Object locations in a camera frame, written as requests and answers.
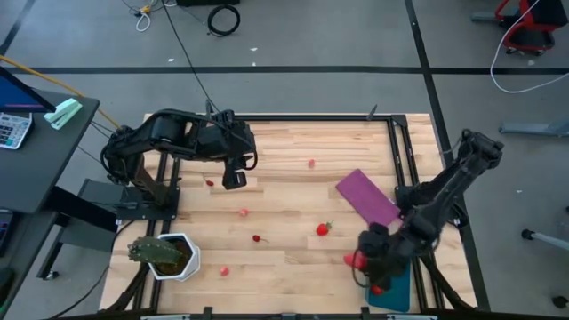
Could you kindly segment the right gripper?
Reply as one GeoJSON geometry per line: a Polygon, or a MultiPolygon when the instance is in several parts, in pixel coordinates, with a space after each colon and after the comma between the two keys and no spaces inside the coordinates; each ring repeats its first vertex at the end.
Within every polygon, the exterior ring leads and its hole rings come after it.
{"type": "Polygon", "coordinates": [[[367,229],[358,236],[358,251],[367,258],[366,286],[377,285],[378,276],[373,268],[382,267],[378,286],[383,292],[387,292],[391,289],[391,267],[402,267],[408,262],[412,257],[412,243],[399,233],[389,234],[385,239],[374,238],[367,229]]]}

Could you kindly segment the teal tupperware container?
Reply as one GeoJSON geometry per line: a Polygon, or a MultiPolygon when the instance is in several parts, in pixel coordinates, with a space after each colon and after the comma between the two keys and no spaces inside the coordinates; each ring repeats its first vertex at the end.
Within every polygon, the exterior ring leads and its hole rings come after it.
{"type": "Polygon", "coordinates": [[[401,276],[391,278],[391,289],[381,295],[365,290],[365,300],[369,306],[385,308],[397,312],[407,312],[411,304],[411,267],[407,265],[401,276]]]}

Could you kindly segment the purple tupperware lid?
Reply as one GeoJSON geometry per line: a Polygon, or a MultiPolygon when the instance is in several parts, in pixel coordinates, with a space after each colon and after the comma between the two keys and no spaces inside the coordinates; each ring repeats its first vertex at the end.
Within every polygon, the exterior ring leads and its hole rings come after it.
{"type": "Polygon", "coordinates": [[[399,218],[400,209],[359,169],[344,177],[335,188],[367,224],[387,227],[399,218]]]}

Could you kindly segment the white hexagonal plant pot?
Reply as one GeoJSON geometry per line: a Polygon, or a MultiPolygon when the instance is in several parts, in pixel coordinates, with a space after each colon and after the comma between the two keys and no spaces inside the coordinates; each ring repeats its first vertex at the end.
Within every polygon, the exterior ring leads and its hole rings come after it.
{"type": "Polygon", "coordinates": [[[179,251],[187,255],[176,267],[156,267],[149,264],[150,270],[156,280],[176,280],[184,282],[195,275],[201,267],[200,248],[184,233],[162,234],[157,237],[172,243],[179,251]]]}

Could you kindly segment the green cactus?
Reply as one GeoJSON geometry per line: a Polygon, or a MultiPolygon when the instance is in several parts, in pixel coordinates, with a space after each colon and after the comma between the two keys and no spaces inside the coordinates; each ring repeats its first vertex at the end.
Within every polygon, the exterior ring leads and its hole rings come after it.
{"type": "Polygon", "coordinates": [[[152,236],[141,236],[127,246],[130,260],[150,264],[176,264],[182,257],[174,244],[152,236]]]}

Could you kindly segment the grey chair leg with caster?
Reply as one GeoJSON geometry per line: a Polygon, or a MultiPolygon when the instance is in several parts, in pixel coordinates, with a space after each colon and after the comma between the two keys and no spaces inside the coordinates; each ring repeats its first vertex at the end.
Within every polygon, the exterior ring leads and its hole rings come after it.
{"type": "Polygon", "coordinates": [[[547,236],[527,228],[521,231],[521,237],[525,240],[540,240],[544,243],[551,244],[563,250],[569,251],[569,242],[555,238],[553,236],[547,236]]]}

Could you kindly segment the mint green stapler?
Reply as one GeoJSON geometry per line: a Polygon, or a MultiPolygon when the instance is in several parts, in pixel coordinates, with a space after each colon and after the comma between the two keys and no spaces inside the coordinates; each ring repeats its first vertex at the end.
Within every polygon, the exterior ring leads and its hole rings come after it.
{"type": "Polygon", "coordinates": [[[72,119],[83,105],[75,99],[67,99],[56,106],[52,113],[44,114],[44,120],[50,124],[54,130],[60,130],[72,119]]]}

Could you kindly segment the dark grey desk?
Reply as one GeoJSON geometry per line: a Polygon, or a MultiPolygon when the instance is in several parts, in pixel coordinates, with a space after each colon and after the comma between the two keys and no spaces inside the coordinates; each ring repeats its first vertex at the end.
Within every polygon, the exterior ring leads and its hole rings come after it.
{"type": "Polygon", "coordinates": [[[83,107],[60,130],[42,115],[34,115],[35,128],[24,146],[0,150],[0,209],[19,214],[0,269],[14,277],[0,319],[4,317],[32,267],[37,254],[60,214],[82,220],[96,228],[116,231],[116,215],[56,186],[78,143],[89,127],[100,102],[78,97],[83,107]]]}

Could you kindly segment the computer monitor blue screen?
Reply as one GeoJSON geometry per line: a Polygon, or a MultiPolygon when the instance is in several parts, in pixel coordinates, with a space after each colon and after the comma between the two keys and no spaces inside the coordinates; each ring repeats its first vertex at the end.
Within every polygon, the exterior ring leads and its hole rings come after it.
{"type": "Polygon", "coordinates": [[[52,113],[52,103],[0,67],[0,112],[52,113]]]}

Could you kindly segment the white calculator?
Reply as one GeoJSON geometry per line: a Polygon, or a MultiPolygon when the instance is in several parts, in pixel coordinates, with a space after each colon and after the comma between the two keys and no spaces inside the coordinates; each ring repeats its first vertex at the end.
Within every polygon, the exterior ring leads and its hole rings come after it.
{"type": "Polygon", "coordinates": [[[19,149],[34,126],[31,113],[0,112],[0,148],[19,149]]]}

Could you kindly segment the black metal table frame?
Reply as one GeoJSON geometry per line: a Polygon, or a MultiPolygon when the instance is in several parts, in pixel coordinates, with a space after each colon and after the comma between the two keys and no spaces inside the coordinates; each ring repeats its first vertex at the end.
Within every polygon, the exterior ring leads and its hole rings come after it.
{"type": "Polygon", "coordinates": [[[391,196],[399,185],[437,175],[442,164],[429,115],[248,114],[245,120],[259,162],[243,188],[224,189],[218,164],[176,164],[147,153],[150,172],[178,183],[178,214],[173,221],[134,222],[118,237],[101,306],[116,302],[138,271],[127,257],[131,241],[184,233],[200,248],[199,271],[184,282],[147,276],[130,308],[187,320],[392,320],[394,311],[368,305],[343,262],[365,222],[335,186],[359,169],[391,196]],[[318,236],[317,226],[327,221],[332,230],[318,236]]]}

